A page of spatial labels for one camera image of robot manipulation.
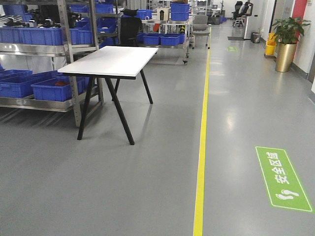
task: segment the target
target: office chair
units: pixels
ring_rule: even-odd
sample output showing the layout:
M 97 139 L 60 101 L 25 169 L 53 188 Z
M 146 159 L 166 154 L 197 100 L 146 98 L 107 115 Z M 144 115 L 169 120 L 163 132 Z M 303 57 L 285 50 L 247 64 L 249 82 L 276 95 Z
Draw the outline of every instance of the office chair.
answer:
M 137 34 L 142 31 L 142 22 L 136 17 L 122 17 L 119 46 L 137 47 Z
M 242 1 L 237 1 L 236 4 L 235 4 L 235 11 L 233 11 L 233 18 L 232 20 L 236 20 L 237 18 L 237 15 L 239 14 L 239 11 L 241 9 L 241 6 L 243 5 L 243 2 Z
M 193 45 L 192 49 L 195 48 L 195 37 L 196 36 L 207 36 L 206 46 L 208 46 L 208 41 L 210 38 L 210 26 L 207 24 L 208 16 L 207 15 L 196 15 L 192 21 L 192 38 Z
M 245 6 L 244 6 L 244 8 L 243 8 L 243 10 L 242 10 L 242 12 L 239 13 L 239 14 L 237 14 L 236 20 L 233 21 L 233 23 L 232 23 L 233 27 L 235 27 L 236 24 L 237 24 L 238 26 L 240 26 L 240 24 L 242 24 L 242 26 L 244 26 L 245 15 L 246 15 L 246 13 L 247 13 L 247 11 L 248 11 L 248 8 L 249 8 L 248 2 L 246 2 L 246 3 L 245 3 Z

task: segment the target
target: potted plant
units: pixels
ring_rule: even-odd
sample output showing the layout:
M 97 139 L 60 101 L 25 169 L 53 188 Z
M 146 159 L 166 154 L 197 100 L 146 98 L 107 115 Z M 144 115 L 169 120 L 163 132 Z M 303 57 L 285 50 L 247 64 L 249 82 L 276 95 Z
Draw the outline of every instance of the potted plant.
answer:
M 276 71 L 287 72 L 293 62 L 296 44 L 299 41 L 299 36 L 304 36 L 303 27 L 310 25 L 307 20 L 302 20 L 301 17 L 276 19 L 273 24 L 275 26 L 276 42 L 279 43 L 278 56 L 276 62 Z

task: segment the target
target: gray epoxy floor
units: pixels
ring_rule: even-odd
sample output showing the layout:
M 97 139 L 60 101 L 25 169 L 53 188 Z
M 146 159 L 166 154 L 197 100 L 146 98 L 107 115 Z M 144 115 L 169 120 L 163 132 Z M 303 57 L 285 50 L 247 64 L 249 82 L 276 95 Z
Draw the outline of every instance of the gray epoxy floor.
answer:
M 263 44 L 228 21 L 212 29 L 205 179 L 205 236 L 315 234 L 313 214 L 273 208 L 255 146 L 284 148 L 311 202 L 315 106 L 311 83 L 274 71 Z M 0 108 L 3 236 L 190 236 L 207 52 L 160 50 L 118 97 L 128 145 L 107 89 L 77 141 L 73 114 Z M 238 52 L 228 52 L 228 46 Z

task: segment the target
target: safety zone floor marking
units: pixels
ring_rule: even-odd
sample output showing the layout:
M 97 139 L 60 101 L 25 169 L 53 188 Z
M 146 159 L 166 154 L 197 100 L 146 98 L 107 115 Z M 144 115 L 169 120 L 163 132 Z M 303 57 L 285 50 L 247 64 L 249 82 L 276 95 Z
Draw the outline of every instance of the safety zone floor marking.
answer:
M 313 212 L 301 181 L 283 149 L 256 147 L 271 205 Z

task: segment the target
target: floor mat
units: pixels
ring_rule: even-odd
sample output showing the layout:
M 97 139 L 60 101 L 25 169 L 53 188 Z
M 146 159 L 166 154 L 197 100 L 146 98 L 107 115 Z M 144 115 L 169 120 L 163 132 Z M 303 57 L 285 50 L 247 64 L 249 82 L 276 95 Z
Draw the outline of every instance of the floor mat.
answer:
M 232 36 L 228 36 L 227 40 L 245 41 L 245 39 L 243 39 L 242 37 L 232 37 Z

